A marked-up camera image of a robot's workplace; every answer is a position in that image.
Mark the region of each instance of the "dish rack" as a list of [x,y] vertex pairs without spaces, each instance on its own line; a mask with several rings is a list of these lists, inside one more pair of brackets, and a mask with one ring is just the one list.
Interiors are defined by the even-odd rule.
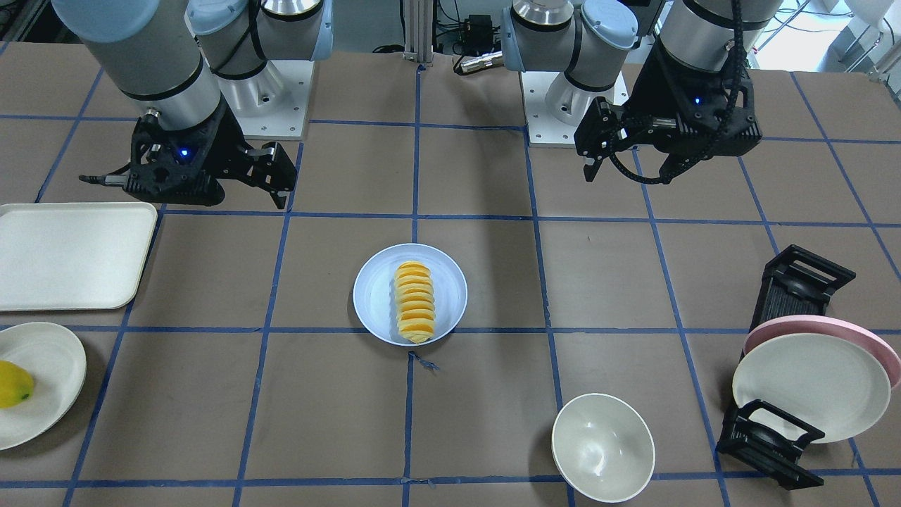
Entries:
[[[778,317],[825,315],[832,295],[856,276],[847,268],[790,245],[763,271],[751,329]],[[776,479],[787,490],[823,485],[822,477],[798,464],[807,445],[825,436],[820,429],[765,400],[754,400],[743,407],[738,407],[733,397],[730,400],[716,445],[718,452]],[[752,421],[751,414],[756,410],[768,411],[805,433],[797,440],[789,440],[775,429]]]

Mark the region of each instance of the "tiled surface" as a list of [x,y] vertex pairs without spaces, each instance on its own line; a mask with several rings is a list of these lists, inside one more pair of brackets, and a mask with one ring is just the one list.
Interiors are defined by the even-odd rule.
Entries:
[[[822,488],[784,492],[711,448],[763,265],[789,244],[856,271],[829,314],[901,348],[887,97],[862,76],[754,72],[767,140],[644,189],[609,163],[587,184],[574,153],[526,146],[515,74],[450,65],[319,62],[307,138],[286,143],[288,212],[226,181],[219,207],[160,207],[126,308],[0,314],[68,325],[88,357],[66,417],[0,451],[0,505],[587,507],[550,451],[583,392],[653,431],[656,474],[630,505],[898,503],[896,401],[852,442],[808,448]],[[0,54],[0,204],[131,199],[77,182],[127,158],[134,113],[98,70],[78,46]],[[636,158],[648,175],[663,160],[621,156]],[[422,363],[366,333],[351,297],[372,254],[411,241],[469,284]]]

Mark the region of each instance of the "white plate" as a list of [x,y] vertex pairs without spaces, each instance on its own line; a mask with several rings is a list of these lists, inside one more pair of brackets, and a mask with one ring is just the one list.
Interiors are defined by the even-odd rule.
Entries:
[[[419,261],[432,271],[435,296],[435,336],[415,344],[397,331],[392,297],[397,266]],[[353,283],[353,308],[363,326],[382,341],[397,346],[422,346],[441,339],[460,322],[467,301],[466,277],[446,253],[418,243],[396,244],[376,253],[359,270]]]
[[[863,348],[835,336],[795,333],[756,346],[738,363],[733,396],[739,407],[761,399],[821,429],[815,444],[858,435],[888,407],[891,387],[882,364]],[[795,440],[803,431],[757,410],[751,420]]]
[[0,331],[0,359],[34,378],[34,393],[0,409],[0,449],[37,437],[72,407],[85,383],[85,348],[71,331],[50,322],[30,322]]
[[146,202],[0,206],[0,311],[121,307],[156,221]]

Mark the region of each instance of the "white mounting plate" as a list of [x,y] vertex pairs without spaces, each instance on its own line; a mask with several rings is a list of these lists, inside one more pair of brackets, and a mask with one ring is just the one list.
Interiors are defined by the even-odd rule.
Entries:
[[[573,134],[576,126],[564,124],[548,110],[544,97],[548,94],[551,83],[559,72],[521,72],[523,84],[523,103],[525,120],[529,125],[529,144],[548,148],[572,148]],[[623,73],[616,77],[616,84],[611,90],[601,94],[607,100],[619,106],[629,98],[626,92]]]
[[302,141],[313,89],[314,63],[308,60],[273,60],[272,63],[285,80],[290,95],[267,115],[235,116],[247,139]]

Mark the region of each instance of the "yellow lemon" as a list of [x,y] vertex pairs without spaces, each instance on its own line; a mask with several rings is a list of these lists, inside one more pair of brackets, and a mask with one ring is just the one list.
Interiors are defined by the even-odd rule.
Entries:
[[28,400],[34,390],[34,379],[20,366],[0,361],[0,409]]

